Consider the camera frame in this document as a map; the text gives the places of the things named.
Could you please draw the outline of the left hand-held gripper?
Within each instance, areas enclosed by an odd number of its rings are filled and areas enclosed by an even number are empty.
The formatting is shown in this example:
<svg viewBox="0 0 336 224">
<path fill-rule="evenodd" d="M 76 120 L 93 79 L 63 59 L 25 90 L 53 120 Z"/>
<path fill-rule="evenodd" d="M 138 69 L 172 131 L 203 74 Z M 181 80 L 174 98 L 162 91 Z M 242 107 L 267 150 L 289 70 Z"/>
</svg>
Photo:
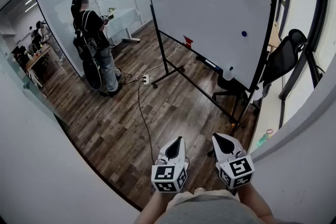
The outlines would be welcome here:
<svg viewBox="0 0 336 224">
<path fill-rule="evenodd" d="M 169 141 L 157 158 L 151 174 L 154 188 L 160 193 L 179 193 L 187 180 L 185 139 L 179 136 Z"/>
</svg>

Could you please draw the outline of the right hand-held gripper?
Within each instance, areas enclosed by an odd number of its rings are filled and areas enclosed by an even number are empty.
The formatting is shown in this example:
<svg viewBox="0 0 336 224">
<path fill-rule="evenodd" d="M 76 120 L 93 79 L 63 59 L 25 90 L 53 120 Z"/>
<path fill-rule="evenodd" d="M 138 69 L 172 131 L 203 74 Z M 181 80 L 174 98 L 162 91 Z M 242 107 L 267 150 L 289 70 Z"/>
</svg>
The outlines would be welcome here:
<svg viewBox="0 0 336 224">
<path fill-rule="evenodd" d="M 236 189 L 251 182 L 255 168 L 251 156 L 236 138 L 220 133 L 212 135 L 215 166 L 228 189 Z"/>
</svg>

